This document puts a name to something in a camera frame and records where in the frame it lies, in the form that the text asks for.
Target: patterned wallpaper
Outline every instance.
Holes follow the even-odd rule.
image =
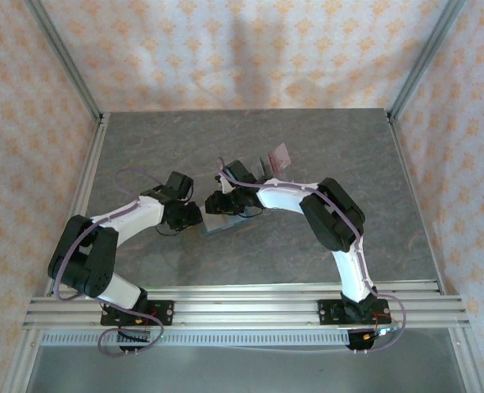
[[[484,355],[484,0],[467,1],[400,128],[434,248]]]
[[[45,0],[103,111],[391,106],[446,0]]]
[[[93,123],[21,0],[0,0],[0,389]]]

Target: purple cable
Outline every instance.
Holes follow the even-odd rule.
[[[128,207],[127,209],[124,209],[124,210],[121,210],[121,211],[118,211],[116,213],[114,213],[113,215],[109,215],[108,217],[104,218],[104,219],[99,219],[98,221],[92,223],[87,229],[85,229],[77,238],[76,240],[72,243],[72,245],[70,246],[69,250],[66,252],[65,254],[65,257],[63,258],[63,261],[61,262],[60,264],[60,268],[58,269],[58,273],[56,275],[56,278],[54,280],[54,297],[56,297],[57,300],[59,301],[69,301],[69,300],[73,300],[79,296],[81,296],[81,292],[78,292],[76,293],[75,295],[73,296],[69,296],[69,297],[61,297],[60,295],[60,283],[61,283],[61,278],[63,277],[63,274],[65,273],[66,271],[66,268],[67,268],[67,265],[69,264],[69,261],[70,261],[70,258],[72,257],[72,255],[75,253],[76,249],[78,248],[78,246],[81,244],[81,242],[100,224],[103,224],[105,223],[106,221],[109,221],[111,219],[116,219],[118,217],[121,217],[122,215],[126,215],[128,213],[130,213],[131,211],[134,211],[138,208],[139,206],[139,201],[136,201],[136,203],[130,207]],[[118,309],[119,311],[122,311],[124,313],[127,313],[127,314],[131,314],[131,315],[134,315],[134,316],[137,316],[137,317],[140,317],[140,318],[147,318],[147,319],[150,319],[151,321],[157,323],[159,326],[160,326],[160,332],[158,333],[158,336],[152,340],[152,342],[150,342],[148,345],[140,348],[140,349],[136,349],[134,350],[134,353],[137,355],[139,352],[143,352],[145,350],[148,350],[150,348],[152,348],[153,345],[155,345],[160,339],[161,339],[161,336],[163,335],[163,332],[164,332],[164,328],[163,328],[163,323],[156,317],[152,316],[152,315],[149,315],[149,314],[144,314],[144,313],[139,313],[139,312],[136,312],[136,311],[132,311],[131,309],[124,309],[123,307],[120,307],[119,305],[115,305],[113,303],[107,303],[109,306],[115,308],[115,309]],[[122,328],[122,327],[112,327],[110,329],[107,329],[105,330],[101,335],[100,337],[98,338],[97,340],[97,348],[98,350],[100,351],[101,354],[107,356],[107,357],[110,357],[110,358],[119,358],[119,357],[122,357],[122,356],[127,356],[129,354],[128,351],[125,351],[125,352],[118,352],[118,353],[114,353],[112,354],[111,352],[107,352],[106,350],[103,349],[102,347],[102,340],[103,340],[103,337],[108,333],[108,332],[141,332],[141,331],[138,331],[138,330],[134,330],[134,329],[127,329],[127,328]]]
[[[118,175],[123,173],[123,172],[133,172],[135,174],[142,174],[143,176],[146,176],[148,177],[150,180],[152,180],[154,183],[158,183],[158,184],[162,184],[162,182],[160,180],[158,180],[157,178],[155,178],[154,176],[152,176],[151,174],[149,174],[147,171],[143,170],[143,169],[138,169],[138,168],[122,168],[120,169],[119,171],[117,171],[115,174],[114,174],[114,178],[113,178],[113,182],[114,182],[114,185],[116,186],[116,188],[118,188],[120,191],[124,192],[125,194],[127,195],[130,195],[132,197],[135,197],[137,196],[136,192],[132,192],[130,191],[128,188],[122,186],[120,184],[120,182],[118,182]]]
[[[244,182],[238,182],[236,179],[230,177],[228,174],[224,172],[224,167],[225,167],[225,161],[222,157],[218,158],[218,161],[220,162],[220,169],[219,169],[219,174],[221,176],[224,176],[230,183],[236,184],[238,186],[243,186],[243,187],[253,187],[253,188],[260,188],[260,189],[265,189],[265,188],[289,188],[293,190],[300,190],[300,191],[309,191],[314,193],[316,196],[320,197],[325,203],[327,203],[334,211],[337,212],[337,214],[342,218],[343,222],[346,223],[346,225],[351,229],[351,231],[354,233],[356,237],[356,242],[358,245],[360,245],[360,239],[362,238],[360,235],[360,232],[358,232],[358,229],[353,225],[353,223],[347,218],[346,215],[343,214],[343,212],[340,210],[336,204],[331,201],[325,194],[320,192],[319,190],[311,187],[306,187],[306,186],[301,186],[299,184],[294,184],[294,183],[276,183],[276,184],[252,184],[252,183],[244,183]],[[364,280],[364,284],[374,296],[378,298],[384,298],[384,299],[393,299],[395,300],[398,305],[400,306],[400,310],[402,313],[402,326],[400,327],[400,333],[396,335],[396,337],[392,340],[390,340],[387,344],[384,346],[381,346],[380,348],[375,348],[373,350],[362,350],[360,352],[368,353],[368,352],[377,352],[379,350],[385,350],[386,348],[394,345],[398,340],[400,340],[400,337],[404,333],[405,326],[407,325],[407,312],[405,310],[405,307],[403,303],[401,302],[400,299],[393,295],[389,295],[386,293],[379,294],[376,292],[374,289],[371,288],[369,283],[367,282],[366,274],[365,274],[365,262],[364,262],[364,257],[363,257],[363,251],[361,250],[360,247],[357,248],[356,254],[358,255],[358,261],[360,263],[360,272],[362,273],[362,279]]]

